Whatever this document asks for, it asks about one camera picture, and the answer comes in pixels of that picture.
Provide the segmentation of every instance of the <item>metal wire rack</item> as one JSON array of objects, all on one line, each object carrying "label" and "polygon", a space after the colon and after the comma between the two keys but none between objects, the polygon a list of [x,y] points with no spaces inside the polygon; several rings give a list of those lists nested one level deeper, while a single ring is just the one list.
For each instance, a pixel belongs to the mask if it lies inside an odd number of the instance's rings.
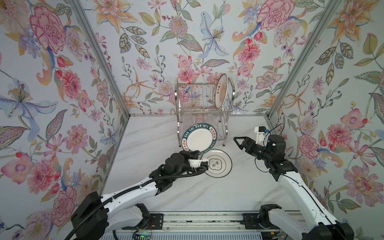
[{"label": "metal wire rack", "polygon": [[217,83],[183,84],[175,80],[175,102],[177,116],[177,140],[181,147],[181,136],[191,126],[198,123],[208,123],[217,131],[217,140],[223,141],[228,136],[228,119],[232,113],[232,103],[235,98],[235,85],[228,78],[228,91],[224,104],[215,107],[215,90]]}]

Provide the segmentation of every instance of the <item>wall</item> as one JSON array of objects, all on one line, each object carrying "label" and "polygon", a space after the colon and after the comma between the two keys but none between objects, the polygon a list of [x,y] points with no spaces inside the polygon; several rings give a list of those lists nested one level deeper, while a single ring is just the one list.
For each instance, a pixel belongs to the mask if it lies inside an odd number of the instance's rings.
[{"label": "wall", "polygon": [[384,237],[383,9],[343,1],[272,118],[304,181],[359,240]]},{"label": "wall", "polygon": [[0,1],[0,239],[64,239],[103,187],[127,120],[94,56],[65,0]]},{"label": "wall", "polygon": [[[83,1],[131,114],[173,114],[174,81],[236,85],[236,114],[266,113],[325,0]],[[182,90],[183,98],[202,98]]]}]

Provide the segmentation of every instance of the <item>peony print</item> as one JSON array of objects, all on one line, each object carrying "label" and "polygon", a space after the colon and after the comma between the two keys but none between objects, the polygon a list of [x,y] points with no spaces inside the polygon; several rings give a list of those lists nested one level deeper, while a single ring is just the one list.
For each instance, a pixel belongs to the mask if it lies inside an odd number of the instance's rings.
[{"label": "peony print", "polygon": [[40,45],[54,52],[62,51],[65,45],[65,31],[60,18],[46,7],[35,7],[30,17],[31,28]]}]

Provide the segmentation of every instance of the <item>white marble countertop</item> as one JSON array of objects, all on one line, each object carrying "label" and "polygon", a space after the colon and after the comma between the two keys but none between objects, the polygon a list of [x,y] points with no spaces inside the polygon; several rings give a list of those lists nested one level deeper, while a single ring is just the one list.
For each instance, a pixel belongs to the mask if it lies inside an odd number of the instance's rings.
[{"label": "white marble countertop", "polygon": [[[263,117],[230,117],[226,146],[218,141],[215,149],[232,160],[231,172],[223,178],[207,174],[177,179],[165,192],[146,199],[149,211],[251,211],[263,204],[278,204],[284,210],[297,210],[288,193],[269,173],[260,172],[251,155],[241,151],[233,137],[256,139],[255,126],[266,126]],[[175,151],[176,117],[132,117],[108,177],[104,193],[121,190],[147,177]],[[257,166],[265,171],[263,161]]]}]

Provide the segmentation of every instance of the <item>black cable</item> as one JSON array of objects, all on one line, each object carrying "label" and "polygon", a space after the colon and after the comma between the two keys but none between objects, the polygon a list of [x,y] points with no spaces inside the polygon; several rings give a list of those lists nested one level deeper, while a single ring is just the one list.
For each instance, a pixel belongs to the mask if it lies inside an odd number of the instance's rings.
[{"label": "black cable", "polygon": [[[292,179],[293,181],[295,181],[297,184],[299,184],[296,180],[294,180],[293,178],[291,178],[291,177],[289,177],[289,176],[287,176],[287,175],[283,175],[283,174],[280,174],[281,176],[285,176],[285,177],[287,177],[287,178],[290,178],[290,179]],[[320,209],[320,211],[324,214],[324,216],[325,216],[325,218],[329,221],[329,223],[333,226],[333,228],[334,229],[336,229],[338,232],[339,232],[339,234],[344,238],[344,240],[347,240],[345,237],[344,237],[344,235],[339,231],[339,229],[337,229],[334,225],[333,225],[333,223],[331,222],[331,220],[329,220],[329,218],[325,215],[325,213],[323,212],[323,210],[321,209],[321,207],[317,204],[317,202],[314,200],[314,198],[312,197],[312,195],[308,192],[308,190],[305,188],[305,187],[303,187],[303,186],[301,186],[307,193],[308,193],[308,195],[312,198],[312,200],[314,201],[314,203],[316,204],[316,206]]]},{"label": "black cable", "polygon": [[257,164],[256,164],[256,158],[255,158],[255,165],[256,165],[257,169],[259,169],[260,172],[264,172],[264,171],[261,171],[260,168],[257,166]]},{"label": "black cable", "polygon": [[265,147],[265,144],[264,144],[265,138],[268,136],[268,134],[271,134],[271,132],[272,132],[275,128],[277,128],[278,126],[280,126],[280,125],[283,125],[283,130],[284,130],[284,126],[285,126],[285,124],[284,124],[284,123],[280,123],[280,124],[277,125],[276,127],[272,128],[272,130],[270,130],[270,131],[265,135],[264,140],[263,140],[263,145],[264,145],[264,147]]},{"label": "black cable", "polygon": [[119,240],[118,237],[117,237],[117,235],[116,235],[116,231],[115,231],[115,230],[112,231],[112,234],[113,234],[113,238],[114,238],[115,240]]},{"label": "black cable", "polygon": [[200,175],[202,173],[204,173],[205,171],[207,170],[206,167],[197,167],[196,168],[196,172],[194,173],[191,173],[191,174],[182,174],[182,175],[170,175],[170,176],[160,176],[160,177],[156,177],[156,178],[153,178],[151,180],[148,180],[147,182],[141,184],[141,185],[137,185],[137,186],[133,186],[133,187],[130,187],[124,191],[121,191],[119,192],[118,194],[116,195],[113,195],[112,197],[108,198],[107,200],[105,200],[103,203],[99,204],[97,207],[95,207],[88,215],[86,215],[84,217],[84,219],[78,224],[76,225],[73,230],[67,235],[67,237],[65,238],[65,240],[70,240],[71,237],[77,232],[77,230],[79,230],[79,228],[87,221],[91,218],[91,216],[93,214],[95,214],[99,209],[101,209],[103,206],[107,205],[108,203],[112,202],[113,199],[116,199],[130,191],[133,191],[133,190],[136,190],[136,189],[139,189],[141,187],[144,187],[152,182],[155,182],[157,180],[162,180],[162,179],[176,179],[176,178],[183,178],[183,177],[193,177],[193,176],[197,176],[197,175]]},{"label": "black cable", "polygon": [[139,230],[137,229],[133,234],[132,234],[132,239],[133,240],[136,240],[136,238],[135,238],[135,234],[138,232]]}]

